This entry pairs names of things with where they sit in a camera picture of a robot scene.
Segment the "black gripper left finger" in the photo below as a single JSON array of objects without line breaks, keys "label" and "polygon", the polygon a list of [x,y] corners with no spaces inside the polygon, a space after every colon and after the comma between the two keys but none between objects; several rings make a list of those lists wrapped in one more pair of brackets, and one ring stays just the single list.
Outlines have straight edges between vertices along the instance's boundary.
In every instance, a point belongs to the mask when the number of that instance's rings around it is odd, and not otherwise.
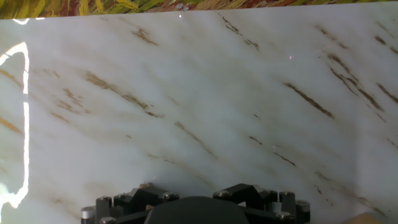
[{"label": "black gripper left finger", "polygon": [[144,223],[156,206],[180,198],[175,192],[143,184],[128,193],[101,196],[80,210],[81,224]]}]

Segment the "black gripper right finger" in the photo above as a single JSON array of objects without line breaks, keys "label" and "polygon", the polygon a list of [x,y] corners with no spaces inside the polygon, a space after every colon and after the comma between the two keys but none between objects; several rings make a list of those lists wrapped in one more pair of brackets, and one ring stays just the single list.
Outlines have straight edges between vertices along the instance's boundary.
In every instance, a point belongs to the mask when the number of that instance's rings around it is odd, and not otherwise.
[{"label": "black gripper right finger", "polygon": [[213,193],[213,198],[235,203],[249,223],[310,224],[310,202],[291,191],[236,184]]}]

